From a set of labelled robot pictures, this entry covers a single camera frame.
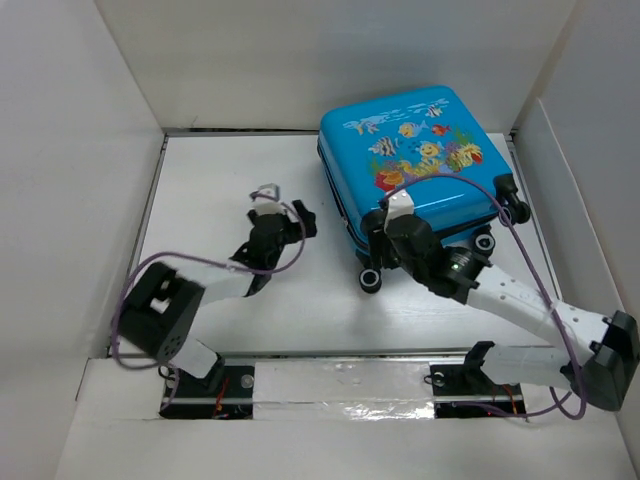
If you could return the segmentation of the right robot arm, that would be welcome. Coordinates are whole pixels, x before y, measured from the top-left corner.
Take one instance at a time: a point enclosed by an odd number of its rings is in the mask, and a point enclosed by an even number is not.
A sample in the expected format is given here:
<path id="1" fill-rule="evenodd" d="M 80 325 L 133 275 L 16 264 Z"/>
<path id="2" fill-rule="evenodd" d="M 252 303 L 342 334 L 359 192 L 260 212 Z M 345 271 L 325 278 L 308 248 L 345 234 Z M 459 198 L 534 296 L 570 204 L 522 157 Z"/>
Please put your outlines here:
<path id="1" fill-rule="evenodd" d="M 369 245 L 433 294 L 495 315 L 545 341 L 509 347 L 480 341 L 462 381 L 474 393 L 529 383 L 571 391 L 604 411 L 621 409 L 639 365 L 636 319 L 606 316 L 553 299 L 466 247 L 445 246 L 430 225 L 401 215 L 374 227 Z"/>

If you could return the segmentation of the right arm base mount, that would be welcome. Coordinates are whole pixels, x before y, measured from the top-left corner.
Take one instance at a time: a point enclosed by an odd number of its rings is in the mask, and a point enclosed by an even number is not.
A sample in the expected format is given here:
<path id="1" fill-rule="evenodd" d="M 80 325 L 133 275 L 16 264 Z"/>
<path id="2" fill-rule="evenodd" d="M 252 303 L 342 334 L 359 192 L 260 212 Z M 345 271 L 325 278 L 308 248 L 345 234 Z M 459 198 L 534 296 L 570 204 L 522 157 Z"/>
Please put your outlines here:
<path id="1" fill-rule="evenodd" d="M 497 411 L 507 416 L 526 413 L 519 384 L 496 384 L 480 369 L 493 346 L 491 341 L 481 341 L 462 363 L 429 366 L 423 382 L 432 389 L 436 419 L 491 418 Z"/>

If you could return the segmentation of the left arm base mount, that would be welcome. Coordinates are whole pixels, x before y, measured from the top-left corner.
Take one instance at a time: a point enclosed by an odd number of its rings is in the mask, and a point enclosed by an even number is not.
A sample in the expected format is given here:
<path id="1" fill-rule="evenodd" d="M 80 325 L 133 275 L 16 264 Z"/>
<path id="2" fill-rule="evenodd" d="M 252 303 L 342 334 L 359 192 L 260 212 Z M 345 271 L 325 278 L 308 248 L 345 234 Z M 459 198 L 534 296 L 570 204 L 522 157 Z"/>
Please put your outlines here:
<path id="1" fill-rule="evenodd" d="M 189 376 L 160 367 L 164 380 L 159 415 L 169 420 L 250 420 L 253 418 L 254 365 L 218 368 L 210 387 Z"/>

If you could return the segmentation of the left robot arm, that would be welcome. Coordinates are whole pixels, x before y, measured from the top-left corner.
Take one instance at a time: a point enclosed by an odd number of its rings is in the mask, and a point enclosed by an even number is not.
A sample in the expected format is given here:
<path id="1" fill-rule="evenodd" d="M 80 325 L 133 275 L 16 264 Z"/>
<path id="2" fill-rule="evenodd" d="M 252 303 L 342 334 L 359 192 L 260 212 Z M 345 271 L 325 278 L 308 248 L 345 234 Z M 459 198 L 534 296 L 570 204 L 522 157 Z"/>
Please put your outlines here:
<path id="1" fill-rule="evenodd" d="M 158 366 L 177 370 L 196 393 L 212 396 L 222 387 L 223 358 L 190 334 L 198 310 L 230 298 L 251 297 L 272 276 L 290 268 L 278 262 L 285 247 L 304 247 L 317 234 L 316 215 L 295 200 L 285 205 L 267 194 L 254 199 L 248 240 L 227 262 L 178 252 L 159 252 L 143 261 L 128 281 L 112 327 Z"/>

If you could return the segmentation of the blue hard-shell suitcase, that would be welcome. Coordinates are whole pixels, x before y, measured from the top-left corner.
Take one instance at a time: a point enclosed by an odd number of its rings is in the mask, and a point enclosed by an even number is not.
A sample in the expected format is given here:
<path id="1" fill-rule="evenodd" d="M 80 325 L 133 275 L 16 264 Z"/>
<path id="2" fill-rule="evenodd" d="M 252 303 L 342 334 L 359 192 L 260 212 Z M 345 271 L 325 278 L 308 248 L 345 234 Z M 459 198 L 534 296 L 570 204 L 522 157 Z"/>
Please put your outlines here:
<path id="1" fill-rule="evenodd" d="M 486 256 L 495 247 L 490 224 L 499 206 L 514 224 L 531 216 L 510 166 L 447 86 L 333 109 L 321 119 L 317 150 L 367 293 L 382 286 L 367 234 L 385 220 L 383 197 L 405 183 L 416 214 L 443 244 L 469 241 Z"/>

